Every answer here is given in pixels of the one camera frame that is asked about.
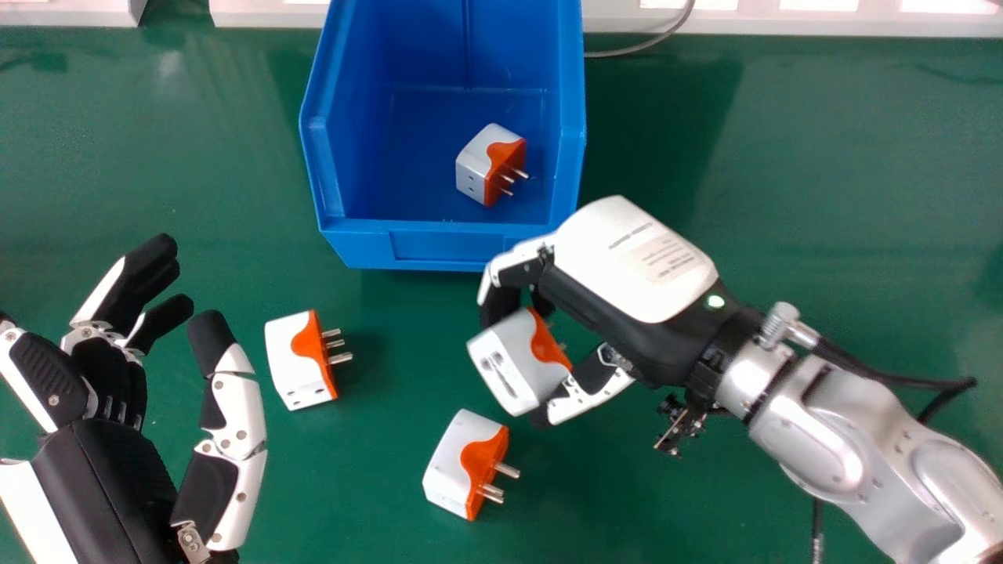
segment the green tabletop surface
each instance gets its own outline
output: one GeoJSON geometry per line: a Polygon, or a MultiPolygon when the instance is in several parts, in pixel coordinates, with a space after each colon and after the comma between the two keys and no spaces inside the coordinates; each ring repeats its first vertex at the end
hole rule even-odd
{"type": "MultiPolygon", "coordinates": [[[[215,29],[188,0],[150,2],[138,29],[0,28],[0,307],[58,339],[121,253],[178,239],[177,290],[226,314],[262,383],[248,564],[806,562],[809,499],[738,421],[670,459],[651,448],[667,390],[636,385],[535,430],[466,357],[478,276],[342,265],[296,125],[318,36],[215,29]],[[355,360],[337,402],[289,412],[263,325],[308,308],[355,360]],[[511,427],[523,471],[473,523],[421,489],[460,407],[511,427]]],[[[581,202],[628,196],[740,299],[791,301],[876,366],[978,376],[933,425],[1003,469],[1003,42],[680,36],[586,75],[581,202]]],[[[596,343],[564,317],[555,332],[572,357],[596,343]]],[[[204,436],[184,331],[146,368],[145,434],[180,482],[204,436]]],[[[30,458],[39,430],[6,386],[0,406],[0,456],[30,458]]],[[[826,562],[887,561],[825,518],[826,562]]],[[[0,519],[0,562],[26,561],[0,519]]]]}

